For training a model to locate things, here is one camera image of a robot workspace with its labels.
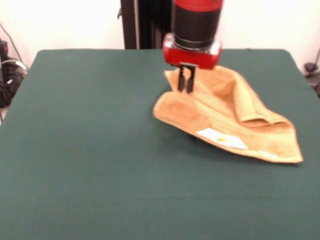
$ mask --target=black cable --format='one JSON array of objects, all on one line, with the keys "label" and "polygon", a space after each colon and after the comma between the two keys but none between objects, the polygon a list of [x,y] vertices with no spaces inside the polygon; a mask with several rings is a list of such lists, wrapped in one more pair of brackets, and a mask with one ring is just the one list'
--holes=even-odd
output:
[{"label": "black cable", "polygon": [[314,72],[316,70],[317,63],[319,61],[319,57],[320,57],[320,49],[318,50],[318,55],[316,56],[316,60],[314,62],[314,66],[313,66],[312,72]]},{"label": "black cable", "polygon": [[1,65],[4,64],[9,64],[9,63],[14,63],[15,65],[17,65],[18,67],[26,70],[27,72],[29,72],[29,68],[21,61],[17,60],[17,59],[8,59],[8,60],[4,60],[1,62]]},{"label": "black cable", "polygon": [[14,44],[14,41],[12,40],[12,37],[11,37],[11,36],[9,35],[9,33],[5,30],[4,26],[2,26],[1,22],[0,22],[0,27],[2,28],[2,30],[4,31],[4,33],[9,37],[9,39],[10,39],[10,41],[11,41],[11,43],[12,43],[12,46],[13,46],[14,50],[16,51],[16,54],[17,54],[18,57],[19,57],[20,62],[22,62],[22,58],[21,58],[21,56],[20,56],[20,54],[19,54],[19,51],[18,51],[17,48],[16,48],[16,45]]},{"label": "black cable", "polygon": [[320,81],[315,85],[314,90],[317,91],[320,86]]}]

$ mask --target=power cord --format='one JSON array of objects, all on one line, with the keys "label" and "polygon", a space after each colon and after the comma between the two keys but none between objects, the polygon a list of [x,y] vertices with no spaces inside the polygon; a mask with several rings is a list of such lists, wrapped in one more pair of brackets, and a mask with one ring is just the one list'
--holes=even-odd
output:
[{"label": "power cord", "polygon": [[23,64],[23,62],[19,61],[19,60],[16,60],[16,59],[8,59],[8,60],[5,60],[5,61],[2,61],[1,62],[1,65],[4,65],[4,64],[7,64],[7,63],[14,63],[16,64],[17,66],[19,66],[20,68],[23,68],[24,70],[26,70],[27,72],[29,71],[29,68]]},{"label": "power cord", "polygon": [[0,108],[10,106],[14,96],[17,93],[18,88],[23,82],[25,76],[28,74],[20,63],[15,59],[8,59],[2,65],[2,70],[6,70],[5,79],[0,80]]},{"label": "power cord", "polygon": [[304,65],[305,70],[308,72],[308,74],[305,76],[306,78],[309,78],[314,71],[316,71],[318,69],[318,61],[319,61],[319,57],[320,57],[320,49],[318,50],[318,55],[316,56],[316,60],[314,63],[308,62]]},{"label": "power cord", "polygon": [[8,36],[8,38],[10,39],[10,41],[11,41],[11,43],[12,43],[12,46],[13,46],[16,54],[18,55],[18,58],[19,58],[20,62],[22,62],[22,58],[21,58],[21,56],[20,56],[19,51],[18,51],[17,48],[16,48],[16,45],[15,45],[14,41],[12,40],[12,37],[11,37],[10,34],[6,31],[6,29],[5,29],[4,26],[1,24],[1,22],[0,22],[0,27],[2,28],[2,30],[4,31],[4,33]]},{"label": "power cord", "polygon": [[315,85],[314,90],[318,94],[318,88],[320,87],[320,81]]}]

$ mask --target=towel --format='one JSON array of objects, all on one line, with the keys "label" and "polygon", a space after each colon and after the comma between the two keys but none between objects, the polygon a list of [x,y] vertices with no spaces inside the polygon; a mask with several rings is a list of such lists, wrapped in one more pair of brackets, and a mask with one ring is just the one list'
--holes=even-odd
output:
[{"label": "towel", "polygon": [[[184,70],[185,79],[191,72]],[[165,71],[171,86],[153,115],[225,151],[271,163],[303,162],[295,126],[268,109],[238,72],[216,66],[195,70],[193,92],[178,91],[179,68]]]}]

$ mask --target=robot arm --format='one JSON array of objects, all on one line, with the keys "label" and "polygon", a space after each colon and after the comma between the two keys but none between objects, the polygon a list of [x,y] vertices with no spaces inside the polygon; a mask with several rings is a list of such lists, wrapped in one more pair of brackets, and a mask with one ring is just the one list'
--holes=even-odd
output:
[{"label": "robot arm", "polygon": [[194,87],[196,68],[213,69],[222,52],[215,40],[223,0],[173,0],[173,32],[163,41],[164,59],[180,68],[178,90],[183,91],[184,68],[191,70],[186,91]]}]

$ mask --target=metal frame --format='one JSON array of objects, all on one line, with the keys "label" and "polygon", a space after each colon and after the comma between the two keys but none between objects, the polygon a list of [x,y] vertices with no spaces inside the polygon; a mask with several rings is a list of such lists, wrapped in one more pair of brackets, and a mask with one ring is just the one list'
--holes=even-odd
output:
[{"label": "metal frame", "polygon": [[148,1],[155,0],[121,0],[121,15],[125,49],[160,49],[165,34],[171,28],[168,19],[171,12],[165,11],[171,0],[163,0],[158,6],[163,10],[162,26],[156,27]]},{"label": "metal frame", "polygon": [[123,37],[125,49],[138,49],[140,43],[137,41],[136,7],[138,0],[121,0],[121,16],[123,26]]}]

